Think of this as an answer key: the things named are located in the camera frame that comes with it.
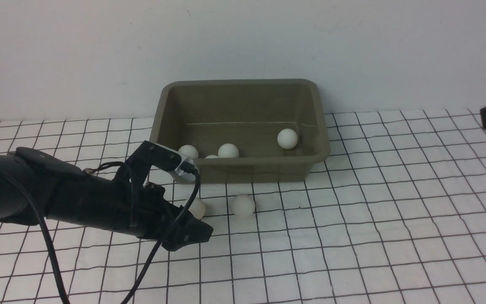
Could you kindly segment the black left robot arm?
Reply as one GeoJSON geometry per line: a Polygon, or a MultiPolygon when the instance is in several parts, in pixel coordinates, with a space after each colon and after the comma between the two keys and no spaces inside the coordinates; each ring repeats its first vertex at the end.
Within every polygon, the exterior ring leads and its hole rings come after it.
{"type": "Polygon", "coordinates": [[[39,215],[51,220],[123,233],[144,240],[160,240],[167,251],[208,242],[213,228],[183,206],[170,204],[165,189],[146,182],[151,167],[170,173],[193,173],[191,160],[167,147],[144,141],[118,167],[113,179],[93,175],[49,154],[27,147],[0,155],[0,223],[34,226],[39,221],[21,185],[39,215]]]}

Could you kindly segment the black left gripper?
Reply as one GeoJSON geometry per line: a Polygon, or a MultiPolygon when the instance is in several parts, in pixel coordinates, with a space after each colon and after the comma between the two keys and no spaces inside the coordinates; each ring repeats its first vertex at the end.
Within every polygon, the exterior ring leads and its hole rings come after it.
{"type": "Polygon", "coordinates": [[[194,217],[183,206],[170,204],[164,198],[164,187],[146,182],[138,190],[138,210],[134,213],[138,223],[130,225],[132,197],[130,186],[126,186],[119,204],[119,233],[144,240],[160,240],[162,237],[162,247],[170,252],[210,240],[213,227],[194,217]]]}

